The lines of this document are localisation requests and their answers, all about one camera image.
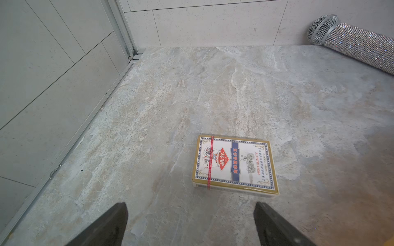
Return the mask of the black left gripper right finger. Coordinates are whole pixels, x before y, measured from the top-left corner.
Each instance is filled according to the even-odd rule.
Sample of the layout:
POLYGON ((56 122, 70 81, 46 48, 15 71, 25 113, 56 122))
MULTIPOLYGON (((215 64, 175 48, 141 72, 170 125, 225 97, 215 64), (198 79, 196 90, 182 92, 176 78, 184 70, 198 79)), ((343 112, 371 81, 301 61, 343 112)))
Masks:
POLYGON ((267 203, 256 203, 253 218, 262 246, 316 245, 267 203))

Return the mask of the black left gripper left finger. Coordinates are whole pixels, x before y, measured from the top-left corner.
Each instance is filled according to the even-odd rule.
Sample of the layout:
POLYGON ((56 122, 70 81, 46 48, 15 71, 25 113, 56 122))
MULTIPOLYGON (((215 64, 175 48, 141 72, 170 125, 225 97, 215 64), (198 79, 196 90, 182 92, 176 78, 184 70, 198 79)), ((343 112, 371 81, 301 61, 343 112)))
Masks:
POLYGON ((71 240, 69 246, 120 246, 128 220, 125 203, 116 203, 71 240))

